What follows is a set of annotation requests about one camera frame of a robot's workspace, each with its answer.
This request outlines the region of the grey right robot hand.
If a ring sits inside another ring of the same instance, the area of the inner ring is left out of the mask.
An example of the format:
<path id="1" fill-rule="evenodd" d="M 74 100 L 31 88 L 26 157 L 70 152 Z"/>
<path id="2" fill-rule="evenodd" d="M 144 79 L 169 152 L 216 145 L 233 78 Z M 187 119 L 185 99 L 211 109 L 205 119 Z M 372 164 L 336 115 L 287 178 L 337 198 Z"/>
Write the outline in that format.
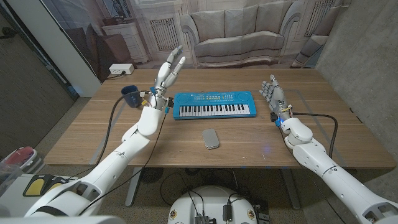
<path id="1" fill-rule="evenodd" d="M 269 104 L 269 108 L 275 113 L 281 121 L 285 121 L 292 117 L 289 104 L 284 95 L 283 89 L 279 86 L 273 74 L 270 75 L 270 82 L 263 81 L 260 94 Z"/>

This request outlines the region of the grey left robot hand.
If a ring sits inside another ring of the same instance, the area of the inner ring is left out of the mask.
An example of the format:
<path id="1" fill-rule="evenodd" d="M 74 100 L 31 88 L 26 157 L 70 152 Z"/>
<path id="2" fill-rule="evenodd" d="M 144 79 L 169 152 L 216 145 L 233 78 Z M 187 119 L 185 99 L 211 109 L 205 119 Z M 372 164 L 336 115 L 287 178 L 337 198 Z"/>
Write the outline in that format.
<path id="1" fill-rule="evenodd" d="M 178 64 L 175 66 L 174 70 L 171 69 L 173 62 L 182 53 L 183 46 L 179 45 L 170 55 L 167 57 L 166 61 L 161 65 L 157 78 L 154 82 L 154 91 L 150 96 L 151 107 L 157 110 L 162 110 L 164 106 L 164 95 L 168 87 L 171 87 L 177 80 L 178 74 L 181 71 L 186 57 L 183 56 Z"/>

